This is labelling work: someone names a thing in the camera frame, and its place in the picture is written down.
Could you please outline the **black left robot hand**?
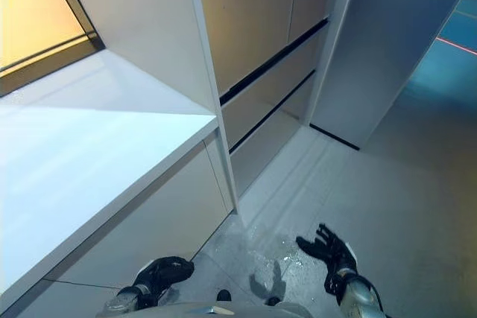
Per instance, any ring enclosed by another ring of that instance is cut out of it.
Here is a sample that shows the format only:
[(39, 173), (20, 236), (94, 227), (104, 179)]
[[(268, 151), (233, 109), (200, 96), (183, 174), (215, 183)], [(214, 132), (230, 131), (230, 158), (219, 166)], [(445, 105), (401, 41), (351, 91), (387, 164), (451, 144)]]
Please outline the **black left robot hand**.
[(195, 271), (194, 263), (178, 256), (157, 258), (146, 264), (133, 282), (143, 293), (159, 295), (175, 283), (190, 278)]

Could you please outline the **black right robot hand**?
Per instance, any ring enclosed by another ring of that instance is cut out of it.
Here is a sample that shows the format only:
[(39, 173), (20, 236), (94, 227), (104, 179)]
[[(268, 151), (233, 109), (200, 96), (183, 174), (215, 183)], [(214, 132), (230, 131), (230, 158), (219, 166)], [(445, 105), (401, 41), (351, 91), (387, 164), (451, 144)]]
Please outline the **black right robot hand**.
[(324, 223), (319, 224), (313, 241), (297, 236), (296, 243), (305, 254), (322, 261), (332, 275), (342, 270), (358, 272), (352, 250)]

